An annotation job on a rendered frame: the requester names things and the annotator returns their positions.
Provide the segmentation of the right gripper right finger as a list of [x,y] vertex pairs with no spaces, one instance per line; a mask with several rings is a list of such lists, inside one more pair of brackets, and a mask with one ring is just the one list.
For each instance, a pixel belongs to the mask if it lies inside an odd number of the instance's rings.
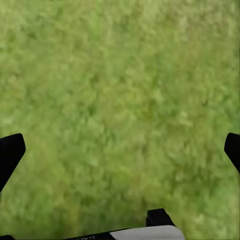
[[224,151],[235,165],[240,173],[240,135],[235,133],[229,133],[227,135]]

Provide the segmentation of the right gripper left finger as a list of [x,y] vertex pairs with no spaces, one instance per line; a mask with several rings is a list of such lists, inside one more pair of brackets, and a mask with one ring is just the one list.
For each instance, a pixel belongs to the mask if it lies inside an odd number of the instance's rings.
[[0,138],[0,193],[26,152],[22,133]]

